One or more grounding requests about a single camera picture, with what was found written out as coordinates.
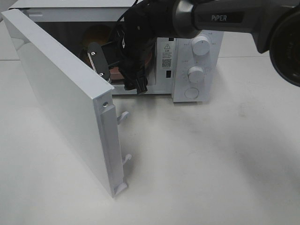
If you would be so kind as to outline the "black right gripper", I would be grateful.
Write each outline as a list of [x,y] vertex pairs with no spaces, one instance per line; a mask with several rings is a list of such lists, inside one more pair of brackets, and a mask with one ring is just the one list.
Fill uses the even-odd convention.
[[135,4],[123,17],[118,68],[124,89],[140,95],[148,91],[145,59],[157,38],[173,38],[173,4]]

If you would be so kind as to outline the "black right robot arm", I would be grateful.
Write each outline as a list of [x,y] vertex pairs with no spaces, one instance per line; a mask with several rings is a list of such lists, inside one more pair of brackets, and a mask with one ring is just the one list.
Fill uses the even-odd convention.
[[143,0],[124,14],[119,71],[126,90],[147,91],[144,60],[157,38],[195,38],[202,30],[249,33],[287,82],[300,84],[297,0]]

